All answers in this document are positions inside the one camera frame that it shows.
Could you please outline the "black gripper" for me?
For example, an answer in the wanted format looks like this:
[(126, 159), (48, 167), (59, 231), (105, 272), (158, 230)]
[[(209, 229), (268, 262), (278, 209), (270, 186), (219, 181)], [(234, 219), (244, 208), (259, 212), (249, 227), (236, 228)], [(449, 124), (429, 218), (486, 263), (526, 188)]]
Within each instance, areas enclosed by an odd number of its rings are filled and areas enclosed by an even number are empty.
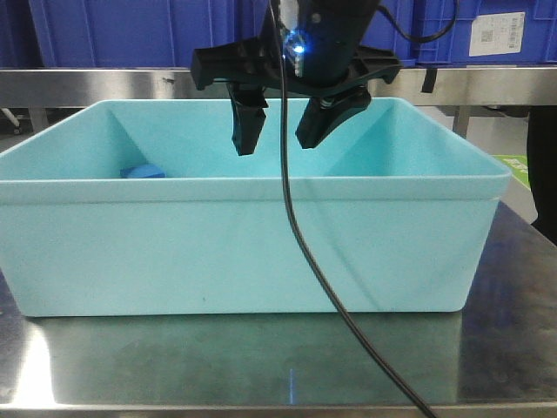
[(310, 99), (296, 130), (302, 148), (316, 148), (368, 108), (369, 80), (396, 78), (402, 67), (396, 55), (361, 43), (378, 7), (377, 1), (270, 1), (256, 37), (192, 53), (197, 89), (227, 83), (239, 156), (252, 155), (258, 144), (265, 88), (286, 82), (290, 92), (323, 97)]

